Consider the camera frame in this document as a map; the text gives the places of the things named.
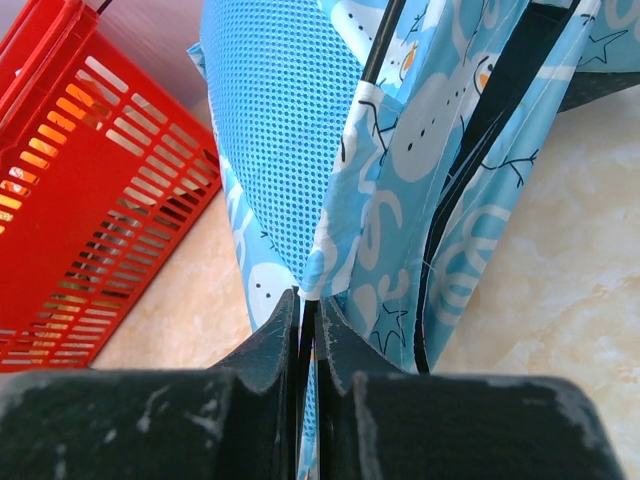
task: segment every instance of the beige floor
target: beige floor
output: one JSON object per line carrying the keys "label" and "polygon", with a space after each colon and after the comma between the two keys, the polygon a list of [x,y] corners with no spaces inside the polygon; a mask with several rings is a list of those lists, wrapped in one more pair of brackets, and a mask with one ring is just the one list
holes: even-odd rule
{"label": "beige floor", "polygon": [[[218,196],[96,360],[204,367],[249,334]],[[640,478],[640,88],[556,120],[437,372],[550,374]]]}

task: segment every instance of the floor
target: floor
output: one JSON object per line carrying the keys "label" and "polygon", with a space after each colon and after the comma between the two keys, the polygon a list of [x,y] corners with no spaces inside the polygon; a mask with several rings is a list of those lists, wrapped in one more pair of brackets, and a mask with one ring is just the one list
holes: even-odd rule
{"label": "floor", "polygon": [[[559,375],[640,478],[640,87],[558,116],[436,373]],[[210,366],[250,333],[218,196],[95,362]]]}

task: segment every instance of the basket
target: basket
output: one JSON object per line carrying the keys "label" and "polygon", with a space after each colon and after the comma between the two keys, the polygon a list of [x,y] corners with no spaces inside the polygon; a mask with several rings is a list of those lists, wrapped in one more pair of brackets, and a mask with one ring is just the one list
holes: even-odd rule
{"label": "basket", "polygon": [[0,43],[0,372],[86,367],[221,187],[212,134],[30,0]]}

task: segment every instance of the marble floor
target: marble floor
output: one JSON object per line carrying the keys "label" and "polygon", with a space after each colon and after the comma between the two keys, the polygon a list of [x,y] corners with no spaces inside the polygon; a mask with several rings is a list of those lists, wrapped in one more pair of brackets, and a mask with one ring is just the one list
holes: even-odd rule
{"label": "marble floor", "polygon": [[[566,377],[640,478],[640,87],[558,116],[436,372]],[[210,366],[250,333],[222,196],[94,363]]]}

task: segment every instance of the laundry hamper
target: laundry hamper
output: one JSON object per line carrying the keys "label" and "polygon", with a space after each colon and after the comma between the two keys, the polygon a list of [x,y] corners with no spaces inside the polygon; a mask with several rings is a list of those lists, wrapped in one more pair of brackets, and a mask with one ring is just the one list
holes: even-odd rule
{"label": "laundry hamper", "polygon": [[87,366],[221,186],[98,18],[30,0],[0,44],[0,372]]}

